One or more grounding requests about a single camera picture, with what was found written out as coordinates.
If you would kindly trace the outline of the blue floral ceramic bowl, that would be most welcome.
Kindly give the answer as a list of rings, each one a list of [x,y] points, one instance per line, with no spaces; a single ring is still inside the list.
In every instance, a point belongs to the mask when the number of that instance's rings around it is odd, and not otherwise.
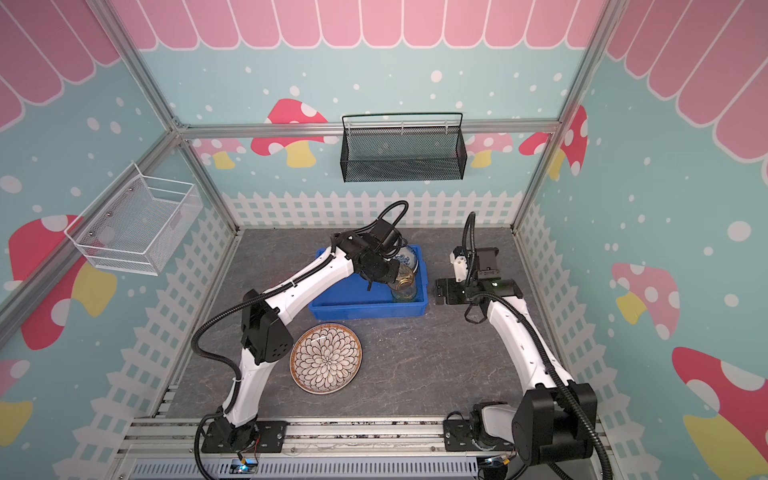
[[[395,255],[395,259],[398,260],[402,265],[406,265],[414,273],[418,272],[419,257],[412,246],[406,245],[401,247]]]

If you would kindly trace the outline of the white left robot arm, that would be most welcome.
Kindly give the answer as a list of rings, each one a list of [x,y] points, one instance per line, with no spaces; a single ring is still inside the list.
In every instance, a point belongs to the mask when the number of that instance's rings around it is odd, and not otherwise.
[[[202,438],[237,454],[257,445],[261,395],[274,365],[293,347],[287,326],[314,299],[354,274],[369,285],[394,283],[399,272],[395,255],[405,245],[396,226],[408,208],[407,201],[398,200],[385,207],[370,224],[333,234],[330,246],[291,278],[263,293],[247,294],[241,303],[198,327],[190,340],[193,353],[226,365],[232,370],[233,379],[223,404],[200,421],[195,433],[195,454],[201,452]],[[243,314],[239,361],[200,346],[209,329],[238,312]]]

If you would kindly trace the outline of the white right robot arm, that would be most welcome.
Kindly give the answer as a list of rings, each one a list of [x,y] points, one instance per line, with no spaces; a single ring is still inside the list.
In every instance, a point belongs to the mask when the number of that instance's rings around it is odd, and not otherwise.
[[[476,214],[471,212],[461,243],[450,255],[454,275],[435,283],[436,302],[463,305],[466,322],[489,323],[495,329],[516,369],[523,397],[516,406],[477,403],[467,417],[457,411],[447,414],[446,449],[481,452],[480,479],[519,479],[540,465],[566,479],[562,463],[591,457],[597,459],[602,478],[614,478],[596,429],[594,389],[577,382],[546,345],[522,289],[515,280],[501,277],[497,248],[479,247],[475,231]]]

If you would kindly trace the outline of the yellow transparent plastic cup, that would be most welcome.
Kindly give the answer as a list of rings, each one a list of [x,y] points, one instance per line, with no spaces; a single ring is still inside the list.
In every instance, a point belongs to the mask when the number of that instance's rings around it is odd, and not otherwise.
[[[415,274],[406,265],[400,264],[395,279],[389,283],[390,289],[398,284],[409,285],[415,283]]]

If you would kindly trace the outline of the green transparent plastic cup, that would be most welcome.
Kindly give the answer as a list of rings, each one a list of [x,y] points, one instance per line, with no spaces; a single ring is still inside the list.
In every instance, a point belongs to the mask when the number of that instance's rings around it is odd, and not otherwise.
[[[396,303],[413,302],[417,298],[418,292],[419,288],[415,283],[398,284],[391,288],[391,295]]]

